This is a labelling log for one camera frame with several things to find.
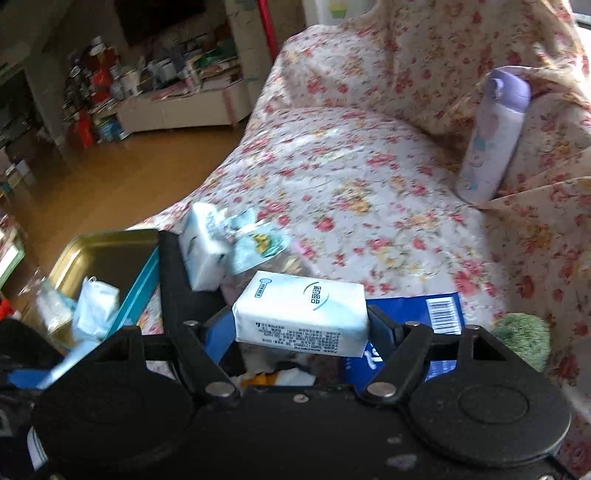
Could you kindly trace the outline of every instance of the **thermos bottle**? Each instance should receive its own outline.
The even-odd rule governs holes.
[[[479,203],[494,198],[529,104],[527,82],[499,69],[491,71],[456,182],[456,192],[463,200]]]

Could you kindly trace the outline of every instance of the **pocket tissue package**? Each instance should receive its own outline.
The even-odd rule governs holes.
[[[363,356],[363,285],[258,271],[232,307],[236,341],[297,352]]]
[[[194,203],[187,213],[178,245],[194,291],[214,291],[225,275],[225,260],[231,247],[219,232],[219,216],[215,206]]]

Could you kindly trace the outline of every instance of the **blue package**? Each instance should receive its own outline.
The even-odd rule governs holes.
[[[428,295],[422,297],[399,297],[396,299],[367,300],[368,305],[376,305],[393,321],[404,323],[415,320],[429,325],[435,333],[459,335],[464,326],[464,316],[457,293]],[[356,390],[363,390],[382,368],[384,362],[371,342],[365,346],[363,357],[345,359],[345,383]],[[455,360],[431,362],[426,381],[453,370]]]

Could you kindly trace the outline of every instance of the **green fuzzy ball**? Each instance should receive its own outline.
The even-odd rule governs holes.
[[[546,323],[526,313],[508,313],[492,334],[531,368],[541,372],[550,354],[550,331]]]

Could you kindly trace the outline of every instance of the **barcode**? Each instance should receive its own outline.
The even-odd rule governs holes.
[[[431,327],[435,333],[461,334],[462,324],[453,297],[426,299],[426,302]]]

